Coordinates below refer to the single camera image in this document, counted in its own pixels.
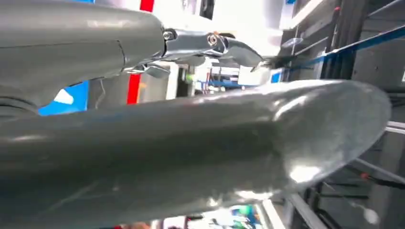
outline robotic arm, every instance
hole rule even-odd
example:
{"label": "robotic arm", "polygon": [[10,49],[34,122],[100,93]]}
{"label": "robotic arm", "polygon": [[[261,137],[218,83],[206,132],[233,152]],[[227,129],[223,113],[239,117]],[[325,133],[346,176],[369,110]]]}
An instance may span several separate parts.
{"label": "robotic arm", "polygon": [[63,1],[0,3],[0,116],[32,115],[60,89],[127,72],[168,74],[153,61],[204,56],[256,66],[249,46],[213,33],[164,29],[152,14]]}

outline red stripe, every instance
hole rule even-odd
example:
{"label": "red stripe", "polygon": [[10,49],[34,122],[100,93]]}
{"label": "red stripe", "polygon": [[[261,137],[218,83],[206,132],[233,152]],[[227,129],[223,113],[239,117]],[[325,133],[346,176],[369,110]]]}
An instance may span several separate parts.
{"label": "red stripe", "polygon": [[155,0],[142,0],[140,2],[140,10],[152,12],[153,11],[153,3]]}
{"label": "red stripe", "polygon": [[140,74],[131,74],[129,77],[127,104],[136,104],[138,103]]}
{"label": "red stripe", "polygon": [[[154,0],[141,0],[139,9],[152,12],[153,4]],[[138,103],[139,83],[140,83],[140,74],[132,74],[129,76],[127,104]]]}

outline blue panel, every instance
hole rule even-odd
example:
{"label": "blue panel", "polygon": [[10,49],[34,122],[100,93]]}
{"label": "blue panel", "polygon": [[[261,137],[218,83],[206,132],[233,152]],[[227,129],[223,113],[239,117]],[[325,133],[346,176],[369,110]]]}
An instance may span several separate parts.
{"label": "blue panel", "polygon": [[85,111],[87,109],[88,88],[88,81],[65,88],[73,97],[73,103],[63,104],[52,101],[49,105],[41,108],[39,114],[46,116]]}
{"label": "blue panel", "polygon": [[94,0],[72,0],[72,1],[79,1],[79,2],[94,3]]}
{"label": "blue panel", "polygon": [[280,82],[281,73],[275,73],[271,76],[271,83],[278,83]]}

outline gray cylindrical arm segment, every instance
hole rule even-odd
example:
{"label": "gray cylindrical arm segment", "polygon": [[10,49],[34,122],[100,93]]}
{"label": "gray cylindrical arm segment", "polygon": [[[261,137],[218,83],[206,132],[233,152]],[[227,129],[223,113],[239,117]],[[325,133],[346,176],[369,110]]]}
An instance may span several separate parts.
{"label": "gray cylindrical arm segment", "polygon": [[386,95],[299,81],[1,124],[0,228],[99,228],[308,187],[384,131]]}
{"label": "gray cylindrical arm segment", "polygon": [[118,76],[165,45],[150,13],[67,1],[2,1],[0,31],[0,116],[23,116],[13,100],[36,111],[62,88]]}

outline bolt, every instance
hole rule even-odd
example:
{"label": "bolt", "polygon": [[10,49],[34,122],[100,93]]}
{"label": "bolt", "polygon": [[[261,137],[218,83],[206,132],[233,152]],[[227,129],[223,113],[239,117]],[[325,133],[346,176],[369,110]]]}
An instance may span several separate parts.
{"label": "bolt", "polygon": [[210,44],[210,46],[214,46],[218,43],[218,40],[214,34],[208,36],[208,43]]}
{"label": "bolt", "polygon": [[165,41],[173,40],[174,34],[171,31],[165,31],[163,32],[163,38]]}

